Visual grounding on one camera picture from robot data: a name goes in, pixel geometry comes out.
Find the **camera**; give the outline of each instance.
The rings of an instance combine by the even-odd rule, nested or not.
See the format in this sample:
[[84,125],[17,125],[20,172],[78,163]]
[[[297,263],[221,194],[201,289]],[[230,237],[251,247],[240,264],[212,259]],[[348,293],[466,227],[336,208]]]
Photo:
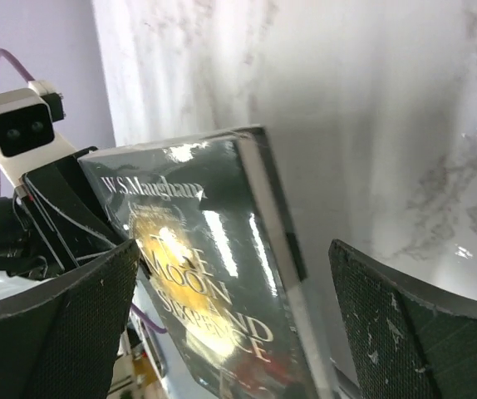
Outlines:
[[54,131],[63,116],[61,95],[48,82],[0,94],[0,169],[13,187],[26,172],[76,151]]
[[54,141],[46,102],[31,89],[0,94],[0,151],[13,157]]

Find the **light purple wall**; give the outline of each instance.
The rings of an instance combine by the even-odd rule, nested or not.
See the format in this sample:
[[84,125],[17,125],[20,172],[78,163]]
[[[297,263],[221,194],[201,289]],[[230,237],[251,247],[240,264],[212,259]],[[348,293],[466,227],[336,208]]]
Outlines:
[[[89,0],[0,0],[0,47],[36,79],[63,93],[66,120],[56,123],[76,148],[114,145],[96,29]],[[24,87],[0,61],[0,91]],[[2,177],[2,194],[11,195]]]

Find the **white marble surface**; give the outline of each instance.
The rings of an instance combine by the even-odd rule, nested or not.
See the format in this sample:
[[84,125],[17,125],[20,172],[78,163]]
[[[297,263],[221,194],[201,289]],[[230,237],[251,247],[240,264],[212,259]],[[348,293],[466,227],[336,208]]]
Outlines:
[[477,299],[477,0],[94,6],[117,144],[267,126],[350,377],[332,239]]

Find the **book cover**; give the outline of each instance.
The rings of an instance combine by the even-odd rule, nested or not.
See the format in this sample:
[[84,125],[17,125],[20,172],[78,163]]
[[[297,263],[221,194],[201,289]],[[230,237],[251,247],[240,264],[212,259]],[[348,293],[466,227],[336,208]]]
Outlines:
[[242,129],[80,162],[112,225],[139,244],[148,294],[195,381],[217,397],[313,399],[239,151],[252,137],[264,143],[261,129]]

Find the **book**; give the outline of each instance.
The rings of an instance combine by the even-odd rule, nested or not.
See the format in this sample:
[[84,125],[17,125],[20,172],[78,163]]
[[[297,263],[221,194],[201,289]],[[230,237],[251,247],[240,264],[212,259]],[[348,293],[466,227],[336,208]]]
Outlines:
[[261,127],[80,158],[193,379],[218,397],[310,398],[288,290],[305,272]]

